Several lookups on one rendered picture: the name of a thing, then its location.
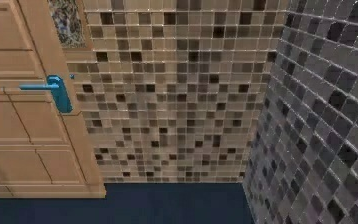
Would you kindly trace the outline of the light wooden room door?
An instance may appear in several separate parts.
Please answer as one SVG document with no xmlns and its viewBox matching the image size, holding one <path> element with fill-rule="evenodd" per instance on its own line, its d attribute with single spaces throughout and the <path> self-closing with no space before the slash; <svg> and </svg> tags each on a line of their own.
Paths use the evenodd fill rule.
<svg viewBox="0 0 358 224">
<path fill-rule="evenodd" d="M 64 80 L 73 107 L 21 84 Z M 0 198 L 103 198 L 103 179 L 47 0 L 0 0 Z"/>
</svg>

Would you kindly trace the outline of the wood framed wall picture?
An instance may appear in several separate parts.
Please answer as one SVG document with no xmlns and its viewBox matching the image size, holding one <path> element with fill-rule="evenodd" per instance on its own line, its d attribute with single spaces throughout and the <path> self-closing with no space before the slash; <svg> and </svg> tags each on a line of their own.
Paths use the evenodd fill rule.
<svg viewBox="0 0 358 224">
<path fill-rule="evenodd" d="M 83 0 L 47 0 L 59 41 L 67 50 L 92 48 Z"/>
</svg>

